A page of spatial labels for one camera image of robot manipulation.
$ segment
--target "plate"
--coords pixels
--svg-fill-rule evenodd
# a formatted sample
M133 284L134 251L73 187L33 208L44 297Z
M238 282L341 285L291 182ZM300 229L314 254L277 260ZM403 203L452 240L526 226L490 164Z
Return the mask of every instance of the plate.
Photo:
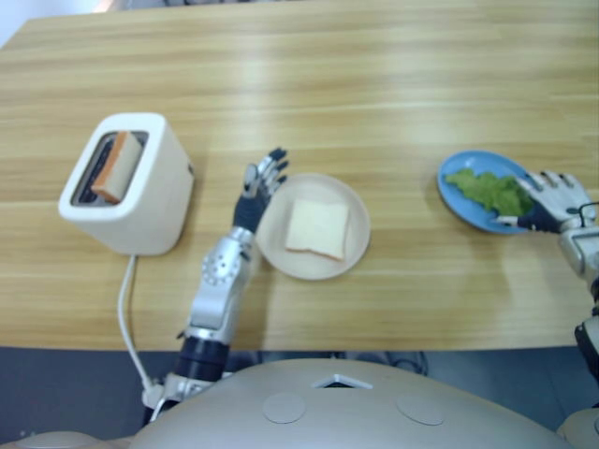
M343 261L314 253L291 253L285 249L293 202L298 198L347 205L349 218ZM370 238L370 216L358 194L347 184L316 173L289 177L272 198L256 235L260 251L274 267L289 276L311 281L345 273L364 255Z
M437 187L447 206L465 222L479 229L497 234L526 232L526 229L494 223L492 219L497 218L498 215L495 210L486 211L477 202L466 198L456 185L445 181L445 175L451 175L463 168L471 168L475 175L489 171L499 178L503 176L525 178L526 170L524 167L495 152L458 152L445 159L439 167Z

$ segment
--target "white cable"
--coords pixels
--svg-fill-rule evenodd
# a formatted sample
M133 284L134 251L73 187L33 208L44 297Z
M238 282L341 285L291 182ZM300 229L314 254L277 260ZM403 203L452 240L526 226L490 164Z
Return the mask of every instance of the white cable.
M121 335L123 335L124 345L127 347L127 351L129 355L131 355L131 359L133 360L133 364L135 368L138 370L139 377L141 378L141 383L143 384L143 389L149 391L153 387L153 382L148 376L145 368L141 364L141 360L139 360L138 352L133 345L133 341L131 340L131 336L129 335L129 329L127 328L127 323L124 319L124 299L127 296L127 292L129 290L129 283L131 282L131 276L133 275L133 270L135 269L135 265L138 261L138 257L136 255L132 255L129 259L129 264L127 265L127 270L124 273L123 283L121 284L121 291L119 292L119 302L117 305L117 314L119 316L119 327L121 328Z

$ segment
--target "wood grain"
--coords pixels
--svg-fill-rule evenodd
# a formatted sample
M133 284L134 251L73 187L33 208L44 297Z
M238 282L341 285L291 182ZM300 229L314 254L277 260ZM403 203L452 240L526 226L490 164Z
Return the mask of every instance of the wood grain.
M140 260L131 322L176 349L200 259L227 231L246 163L351 185L372 246L301 282L263 264L237 348L465 349L573 344L591 299L553 236L462 223L434 176L486 149L578 176L599 196L595 0L305 1L28 22L0 51L0 344L122 349L125 258L58 216L95 126L167 116L198 168L183 237Z

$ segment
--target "robotic arm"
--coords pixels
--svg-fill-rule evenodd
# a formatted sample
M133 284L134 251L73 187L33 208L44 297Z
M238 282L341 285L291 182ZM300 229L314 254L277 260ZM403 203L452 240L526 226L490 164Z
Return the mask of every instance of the robotic arm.
M221 379L233 339L241 294L250 280L254 235L272 195L285 182L286 151L270 152L245 170L243 190L235 207L233 227L204 257L202 277L191 308L183 347L164 387L146 399L162 411L190 398Z
M575 330L578 348L589 370L599 381L599 226L595 224L596 202L572 175L551 171L530 174L518 180L534 200L533 211L523 217L499 217L505 225L526 227L533 231L560 234L562 252L572 270L589 287L594 307L592 317Z

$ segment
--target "blue plate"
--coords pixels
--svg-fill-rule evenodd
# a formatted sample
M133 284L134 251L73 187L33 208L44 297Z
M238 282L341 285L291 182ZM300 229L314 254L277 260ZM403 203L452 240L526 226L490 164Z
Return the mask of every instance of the blue plate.
M471 168L475 175L490 171L499 178L510 175L517 178L525 178L526 170L511 159L495 152L468 151L458 152L453 156L449 156L441 164L439 173L437 173L437 186L443 200L462 220L479 229L497 234L526 232L526 229L507 227L503 224L494 223L492 219L497 217L495 210L487 212L480 204L464 197L456 185L445 181L445 175L451 175L463 168Z

